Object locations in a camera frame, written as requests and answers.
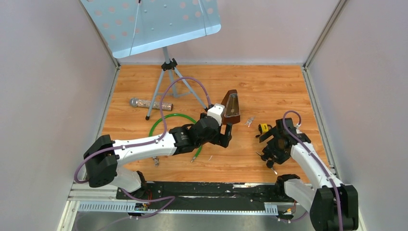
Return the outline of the yellow padlock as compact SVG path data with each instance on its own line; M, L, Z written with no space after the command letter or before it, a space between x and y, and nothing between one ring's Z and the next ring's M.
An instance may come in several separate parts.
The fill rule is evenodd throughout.
M272 125L266 124L266 123L261 123L258 125L258 130L260 132L260 135L268 132L269 130L272 129Z

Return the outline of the black padlock with keys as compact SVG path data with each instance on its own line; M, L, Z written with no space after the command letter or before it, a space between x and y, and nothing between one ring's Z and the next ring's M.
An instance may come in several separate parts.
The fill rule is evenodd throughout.
M274 162L271 157L269 157L267 154L261 154L259 152L256 152L258 156L260 156L261 160L265 161L267 168L271 169L275 175L278 175L277 171L274 169Z

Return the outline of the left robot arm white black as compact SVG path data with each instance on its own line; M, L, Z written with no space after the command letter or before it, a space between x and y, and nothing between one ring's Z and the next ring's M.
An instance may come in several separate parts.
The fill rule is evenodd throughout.
M191 153L206 143L226 148L232 138L232 124L226 124L224 133L221 128L222 124L206 115L195 124L172 128L164 135L126 141L103 135L84 154L87 182L91 188L114 185L141 199L147 194L144 176L124 165L151 157Z

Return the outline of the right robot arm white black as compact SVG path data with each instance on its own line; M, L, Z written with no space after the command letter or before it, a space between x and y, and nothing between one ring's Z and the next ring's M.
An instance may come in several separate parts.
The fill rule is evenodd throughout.
M317 155L310 138L293 124L291 118L278 119L273 127L259 124L259 142L266 142L260 157L272 169L290 158L305 172L308 186L296 174L278 176L275 195L281 201L289 198L309 214L317 231L356 231L358 229L358 192L346 185Z

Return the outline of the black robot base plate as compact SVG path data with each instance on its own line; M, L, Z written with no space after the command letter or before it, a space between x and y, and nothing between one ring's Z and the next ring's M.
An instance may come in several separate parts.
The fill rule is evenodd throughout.
M264 211L266 203L294 204L275 184L258 183L152 181L132 196L164 199L153 202L150 209L161 208L168 202L167 197L174 196L175 200L167 207L169 210Z

